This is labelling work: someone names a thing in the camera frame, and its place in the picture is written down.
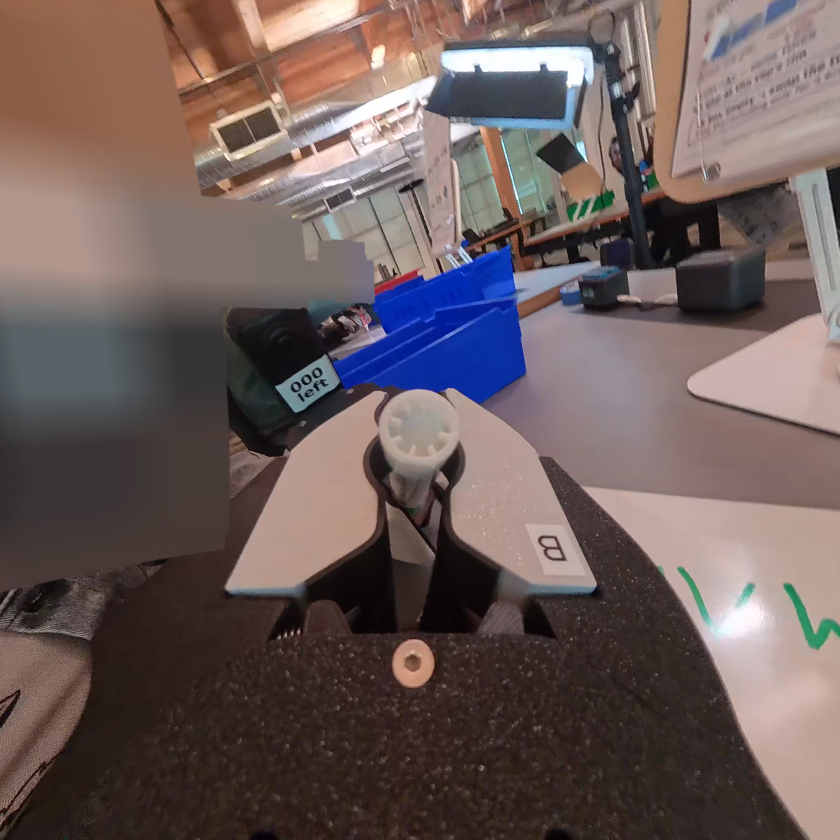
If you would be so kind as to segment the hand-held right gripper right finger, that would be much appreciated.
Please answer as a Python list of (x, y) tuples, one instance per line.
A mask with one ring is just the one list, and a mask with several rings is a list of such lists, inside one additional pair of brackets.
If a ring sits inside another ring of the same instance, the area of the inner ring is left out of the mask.
[(456, 389), (437, 551), (422, 612), (428, 634), (470, 632), (498, 602), (523, 615), (538, 598), (590, 596), (592, 568), (537, 451)]

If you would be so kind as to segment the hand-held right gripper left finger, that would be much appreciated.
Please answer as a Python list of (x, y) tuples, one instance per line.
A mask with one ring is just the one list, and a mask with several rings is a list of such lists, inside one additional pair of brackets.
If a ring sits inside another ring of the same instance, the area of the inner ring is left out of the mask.
[(291, 450), (227, 579), (228, 595), (288, 599), (302, 612), (330, 601), (360, 632), (396, 630), (385, 500), (369, 477), (375, 415), (386, 400), (370, 388)]

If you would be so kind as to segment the blue plastic bin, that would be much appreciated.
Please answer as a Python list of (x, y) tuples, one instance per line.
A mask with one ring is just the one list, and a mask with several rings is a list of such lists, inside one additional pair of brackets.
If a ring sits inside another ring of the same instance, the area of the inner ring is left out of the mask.
[(419, 276), (377, 294), (373, 310), (386, 332), (415, 320), (429, 320), (437, 310), (516, 297), (511, 248), (493, 251), (431, 280)]
[(438, 309), (432, 318), (388, 332), (333, 367), (346, 389), (451, 388), (483, 403), (527, 373), (516, 302), (501, 298)]

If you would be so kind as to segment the white whiteboard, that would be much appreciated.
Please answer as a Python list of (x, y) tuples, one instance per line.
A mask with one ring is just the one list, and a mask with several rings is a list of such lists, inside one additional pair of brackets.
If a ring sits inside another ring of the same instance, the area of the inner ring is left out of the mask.
[(839, 838), (838, 511), (586, 490), (686, 606), (803, 833)]

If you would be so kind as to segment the background sign board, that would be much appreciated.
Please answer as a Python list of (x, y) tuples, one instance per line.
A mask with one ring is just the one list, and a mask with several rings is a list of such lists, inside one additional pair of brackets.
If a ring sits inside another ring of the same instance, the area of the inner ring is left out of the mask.
[(427, 224), (433, 257), (441, 259), (453, 255), (460, 245), (458, 172), (452, 158), (449, 121), (425, 109), (422, 126)]

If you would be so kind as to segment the wooden edged side table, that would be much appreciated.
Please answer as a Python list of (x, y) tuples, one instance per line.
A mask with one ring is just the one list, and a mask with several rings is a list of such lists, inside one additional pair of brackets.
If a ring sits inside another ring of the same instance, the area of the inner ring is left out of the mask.
[(585, 272), (599, 266), (597, 262), (585, 261), (578, 264), (562, 264), (516, 272), (513, 279), (519, 319), (525, 319), (535, 312), (560, 302), (562, 286), (577, 280)]

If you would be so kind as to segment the person's denim jacket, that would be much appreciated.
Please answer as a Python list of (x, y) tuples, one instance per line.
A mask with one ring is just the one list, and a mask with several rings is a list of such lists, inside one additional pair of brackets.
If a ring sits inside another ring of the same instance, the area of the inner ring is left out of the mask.
[(157, 560), (10, 590), (2, 594), (1, 630), (90, 641), (110, 606), (164, 563)]

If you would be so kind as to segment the person in white shirt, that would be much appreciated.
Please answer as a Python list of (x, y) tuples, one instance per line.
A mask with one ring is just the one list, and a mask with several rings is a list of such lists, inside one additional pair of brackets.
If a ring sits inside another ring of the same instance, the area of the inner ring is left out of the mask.
[(598, 211), (587, 212), (582, 217), (556, 224), (542, 232), (531, 234), (523, 239), (523, 247), (525, 249), (535, 249), (555, 240), (585, 234), (591, 230), (604, 228), (609, 224), (621, 223), (628, 218), (628, 205), (626, 202), (620, 202)]

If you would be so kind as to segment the dark grey charger box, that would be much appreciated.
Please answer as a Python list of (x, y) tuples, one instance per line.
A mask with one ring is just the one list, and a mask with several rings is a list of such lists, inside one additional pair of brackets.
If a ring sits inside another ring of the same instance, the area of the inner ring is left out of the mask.
[(766, 252), (759, 246), (694, 254), (675, 267), (677, 306), (684, 312), (739, 312), (765, 295)]

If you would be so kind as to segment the green striped box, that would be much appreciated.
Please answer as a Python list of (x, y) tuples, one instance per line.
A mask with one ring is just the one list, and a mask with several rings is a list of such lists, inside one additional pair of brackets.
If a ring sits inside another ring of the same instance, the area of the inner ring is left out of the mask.
[(570, 223), (576, 223), (591, 215), (597, 215), (612, 207), (614, 201), (614, 191), (607, 191), (598, 196), (589, 196), (579, 202), (571, 203), (566, 207), (568, 220)]

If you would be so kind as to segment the studio light panel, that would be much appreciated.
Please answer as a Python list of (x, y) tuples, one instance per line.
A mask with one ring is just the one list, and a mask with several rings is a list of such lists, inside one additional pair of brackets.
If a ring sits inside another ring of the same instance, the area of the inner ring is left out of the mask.
[(577, 129), (595, 77), (592, 43), (581, 35), (450, 41), (439, 64), (426, 111), (500, 130)]

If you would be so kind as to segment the beige fabric cushion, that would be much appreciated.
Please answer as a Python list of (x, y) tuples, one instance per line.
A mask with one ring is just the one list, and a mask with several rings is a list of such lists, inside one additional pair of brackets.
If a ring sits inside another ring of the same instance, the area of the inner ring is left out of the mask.
[(88, 702), (89, 644), (75, 637), (1, 633), (1, 838), (61, 754)]

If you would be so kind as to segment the black metal pole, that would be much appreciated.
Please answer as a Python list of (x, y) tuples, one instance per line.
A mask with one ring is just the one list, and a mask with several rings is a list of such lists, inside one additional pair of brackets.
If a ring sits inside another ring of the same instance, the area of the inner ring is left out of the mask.
[(618, 152), (622, 163), (624, 192), (631, 225), (636, 267), (649, 270), (655, 266), (648, 241), (643, 206), (643, 181), (635, 162), (634, 147), (629, 126), (629, 115), (634, 110), (641, 90), (638, 78), (638, 65), (633, 65), (629, 73), (633, 85), (625, 89), (627, 72), (621, 64), (621, 50), (616, 42), (617, 22), (615, 13), (607, 9), (598, 18), (590, 22), (589, 35), (595, 62), (603, 69), (605, 89), (611, 106), (612, 120), (618, 142)]

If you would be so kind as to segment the wooden sign board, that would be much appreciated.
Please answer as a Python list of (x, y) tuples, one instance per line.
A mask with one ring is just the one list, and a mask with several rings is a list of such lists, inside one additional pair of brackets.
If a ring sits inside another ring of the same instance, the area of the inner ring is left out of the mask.
[(673, 176), (673, 156), (684, 89), (689, 22), (689, 1), (659, 3), (654, 59), (654, 89), (657, 100), (654, 120), (654, 168), (658, 182), (667, 196), (681, 203), (700, 203), (781, 182), (790, 176), (811, 170), (838, 167), (839, 152), (838, 149), (834, 149), (830, 154), (801, 160), (798, 169), (792, 163), (776, 164), (766, 172), (753, 174), (752, 178), (747, 179), (713, 182), (708, 185), (699, 171)]

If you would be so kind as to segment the silver ventilation duct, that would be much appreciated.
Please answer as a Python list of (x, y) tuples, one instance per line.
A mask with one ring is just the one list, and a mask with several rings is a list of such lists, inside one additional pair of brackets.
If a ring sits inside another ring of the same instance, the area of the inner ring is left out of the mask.
[(297, 114), (286, 129), (243, 150), (230, 152), (217, 143), (197, 152), (194, 165), (198, 184), (200, 189), (205, 190), (399, 109), (408, 108), (409, 112), (414, 112), (423, 98), (423, 94), (409, 98), (384, 97), (355, 107), (348, 102), (320, 103), (316, 108)]

